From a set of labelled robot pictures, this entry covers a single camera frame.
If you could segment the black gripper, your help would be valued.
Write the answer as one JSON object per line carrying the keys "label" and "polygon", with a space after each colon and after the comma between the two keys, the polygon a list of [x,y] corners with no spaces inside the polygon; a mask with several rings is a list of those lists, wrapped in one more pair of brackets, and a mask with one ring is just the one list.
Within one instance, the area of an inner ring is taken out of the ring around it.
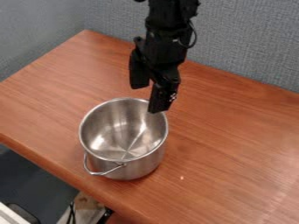
{"label": "black gripper", "polygon": [[149,112],[167,111],[177,100],[182,78],[179,65],[193,48],[193,28],[177,30],[149,28],[146,36],[135,37],[135,49],[130,55],[130,85],[146,88],[154,82]]}

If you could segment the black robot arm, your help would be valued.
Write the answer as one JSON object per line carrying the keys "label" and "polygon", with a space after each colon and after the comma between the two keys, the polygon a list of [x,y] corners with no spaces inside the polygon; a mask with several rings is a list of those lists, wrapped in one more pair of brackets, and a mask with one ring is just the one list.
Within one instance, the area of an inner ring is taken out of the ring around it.
{"label": "black robot arm", "polygon": [[146,88],[154,82],[149,112],[167,111],[177,99],[182,83],[179,65],[198,41],[193,18],[198,15],[199,0],[149,1],[145,20],[146,37],[135,37],[130,55],[130,85]]}

